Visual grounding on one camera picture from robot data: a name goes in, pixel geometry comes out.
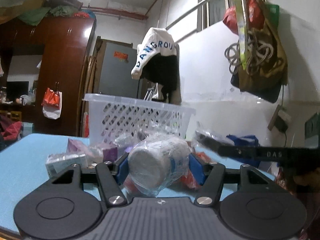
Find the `white and black garment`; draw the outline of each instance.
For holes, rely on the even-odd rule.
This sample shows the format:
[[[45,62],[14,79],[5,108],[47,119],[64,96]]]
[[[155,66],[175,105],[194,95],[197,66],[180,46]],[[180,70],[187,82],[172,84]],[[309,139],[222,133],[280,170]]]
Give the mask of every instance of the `white and black garment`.
[[[146,78],[162,85],[164,100],[178,85],[177,49],[166,29],[150,28],[142,44],[138,45],[137,63],[131,71],[133,79]]]

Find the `white wall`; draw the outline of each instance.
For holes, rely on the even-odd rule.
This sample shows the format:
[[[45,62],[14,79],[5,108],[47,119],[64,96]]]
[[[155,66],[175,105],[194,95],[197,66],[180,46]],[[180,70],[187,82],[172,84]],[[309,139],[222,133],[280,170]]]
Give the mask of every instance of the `white wall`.
[[[198,0],[159,0],[151,10],[147,28],[165,28],[197,4]],[[287,146],[303,146],[304,122],[320,110],[319,31],[320,0],[269,0],[281,7],[279,34],[289,63],[289,85],[284,106],[292,116],[287,131]],[[169,30],[174,40],[196,30],[197,12]],[[262,145],[284,145],[284,136],[267,125],[276,105],[240,93],[230,84],[229,64],[224,50],[238,38],[222,22],[191,35],[179,43],[180,79],[183,105],[193,107],[197,115],[190,121],[190,138],[201,121],[222,135],[255,134]]]
[[[7,81],[28,81],[30,90],[33,81],[38,80],[39,69],[37,69],[37,65],[41,59],[42,55],[13,56]]]
[[[146,22],[135,19],[121,17],[120,20],[116,16],[107,16],[96,13],[97,28],[94,33],[90,55],[93,53],[97,36],[102,39],[121,41],[125,43],[133,43],[136,49],[146,34]]]

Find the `white bag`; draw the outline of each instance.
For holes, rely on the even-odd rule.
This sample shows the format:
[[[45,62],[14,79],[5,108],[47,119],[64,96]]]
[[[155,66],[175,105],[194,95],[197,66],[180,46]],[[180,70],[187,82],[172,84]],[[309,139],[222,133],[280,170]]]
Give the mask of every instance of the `white bag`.
[[[54,108],[52,106],[43,106],[42,112],[45,117],[49,119],[58,119],[61,115],[61,109],[62,109],[62,92],[59,91],[60,94],[60,108]]]

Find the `black cable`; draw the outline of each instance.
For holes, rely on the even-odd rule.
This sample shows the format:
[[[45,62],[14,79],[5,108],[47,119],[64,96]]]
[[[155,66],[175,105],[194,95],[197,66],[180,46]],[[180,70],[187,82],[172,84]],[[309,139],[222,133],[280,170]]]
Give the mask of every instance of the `black cable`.
[[[287,133],[285,132],[284,133],[284,136],[285,136],[285,142],[284,142],[284,147],[287,145]]]

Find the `brown bag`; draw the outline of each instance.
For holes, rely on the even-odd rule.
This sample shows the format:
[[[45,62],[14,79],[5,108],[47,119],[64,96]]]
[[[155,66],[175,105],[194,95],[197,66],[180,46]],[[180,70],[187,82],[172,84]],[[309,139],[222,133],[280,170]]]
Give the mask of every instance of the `brown bag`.
[[[258,40],[269,43],[273,47],[273,55],[270,59],[266,58],[259,67],[258,71],[244,70],[239,67],[239,89],[240,91],[257,92],[272,88],[281,82],[282,85],[288,83],[288,62],[287,56],[281,45],[277,29],[270,23],[269,15],[262,0],[257,0],[262,9],[265,22],[262,30],[252,28]]]

